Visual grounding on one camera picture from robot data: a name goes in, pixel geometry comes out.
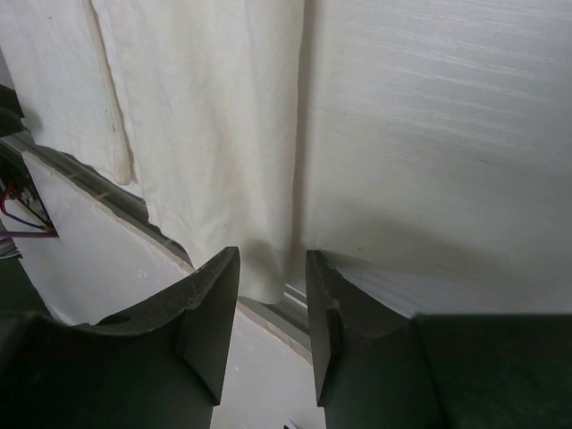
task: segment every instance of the white fabric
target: white fabric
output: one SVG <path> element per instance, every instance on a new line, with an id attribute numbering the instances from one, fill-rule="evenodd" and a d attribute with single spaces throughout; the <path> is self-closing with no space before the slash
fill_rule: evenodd
<path id="1" fill-rule="evenodd" d="M 240 293 L 289 257 L 302 0 L 94 1 L 152 222 L 194 266 L 239 245 Z"/>
<path id="2" fill-rule="evenodd" d="M 129 148 L 89 0 L 0 0 L 0 42 L 36 143 L 130 183 Z"/>
<path id="3" fill-rule="evenodd" d="M 317 2 L 303 244 L 416 311 L 572 311 L 572 2 Z"/>
<path id="4" fill-rule="evenodd" d="M 32 17 L 47 7 L 23 4 Z M 94 0 L 152 222 L 195 265 L 240 245 L 240 293 L 264 302 L 279 299 L 293 245 L 300 273 L 305 248 L 329 251 L 408 315 L 572 310 L 571 2 L 308 0 L 305 18 L 302 7 Z M 28 21 L 15 18 L 2 20 Z M 45 32 L 59 55 L 74 43 L 64 27 L 10 25 L 3 48 L 11 33 Z M 92 49 L 76 47 L 71 65 L 45 60 L 42 79 Z M 89 109 L 37 95 L 42 121 Z"/>

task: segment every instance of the white panel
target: white panel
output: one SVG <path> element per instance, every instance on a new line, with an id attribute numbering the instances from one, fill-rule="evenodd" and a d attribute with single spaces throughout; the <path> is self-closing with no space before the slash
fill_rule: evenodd
<path id="1" fill-rule="evenodd" d="M 572 3 L 316 2 L 304 242 L 405 314 L 572 310 Z"/>
<path id="2" fill-rule="evenodd" d="M 325 429 L 315 405 L 312 366 L 286 343 L 237 310 L 212 428 Z"/>
<path id="3" fill-rule="evenodd" d="M 15 242 L 24 270 L 57 317 L 69 324 L 94 324 L 192 272 L 35 156 L 25 154 L 24 160 L 59 238 Z M 6 207 L 27 216 L 15 201 Z M 9 231 L 37 231 L 5 216 L 2 221 Z"/>

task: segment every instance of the black plastic part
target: black plastic part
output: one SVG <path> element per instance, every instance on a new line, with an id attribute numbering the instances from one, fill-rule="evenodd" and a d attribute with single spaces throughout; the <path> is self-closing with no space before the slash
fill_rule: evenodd
<path id="1" fill-rule="evenodd" d="M 208 428 L 239 270 L 239 251 L 226 248 L 95 326 L 0 316 L 0 427 Z"/>
<path id="2" fill-rule="evenodd" d="M 334 428 L 572 427 L 572 317 L 408 320 L 307 254 L 318 405 Z"/>
<path id="3" fill-rule="evenodd" d="M 20 121 L 23 117 L 16 92 L 0 85 L 0 137 L 24 131 Z"/>

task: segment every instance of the wire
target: wire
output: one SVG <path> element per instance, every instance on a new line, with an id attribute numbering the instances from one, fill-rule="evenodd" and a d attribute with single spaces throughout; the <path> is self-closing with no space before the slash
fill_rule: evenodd
<path id="1" fill-rule="evenodd" d="M 6 210 L 6 199 L 8 199 L 8 197 L 10 196 L 11 193 L 16 194 L 16 197 L 18 198 L 18 201 L 20 201 L 20 203 L 26 207 L 30 212 L 32 212 L 36 217 L 39 217 L 31 208 L 29 208 L 28 206 L 26 206 L 26 204 L 24 204 L 23 200 L 21 199 L 21 195 L 20 192 L 18 192 L 18 190 L 14 187 L 13 183 L 10 182 L 10 184 L 8 185 L 8 187 L 6 188 L 6 191 L 4 192 L 4 194 L 2 195 L 2 199 L 0 200 L 0 209 L 2 210 L 2 213 L 4 213 L 6 216 L 8 216 L 9 218 L 13 219 L 16 222 L 22 223 L 24 225 L 28 225 L 31 226 L 32 228 L 37 228 L 39 230 L 44 230 L 46 227 L 42 226 L 42 225 L 36 225 L 34 223 L 28 222 L 28 221 L 24 221 L 23 219 L 21 219 L 18 216 L 15 216 L 13 214 L 8 213 L 8 211 Z"/>

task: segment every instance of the dark green surface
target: dark green surface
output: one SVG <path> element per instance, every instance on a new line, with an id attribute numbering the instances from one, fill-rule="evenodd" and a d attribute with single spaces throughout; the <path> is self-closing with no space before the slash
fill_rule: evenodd
<path id="1" fill-rule="evenodd" d="M 49 315 L 17 258 L 0 260 L 0 310 L 37 311 Z"/>
<path id="2" fill-rule="evenodd" d="M 307 255 L 328 429 L 572 427 L 572 316 L 396 315 Z"/>

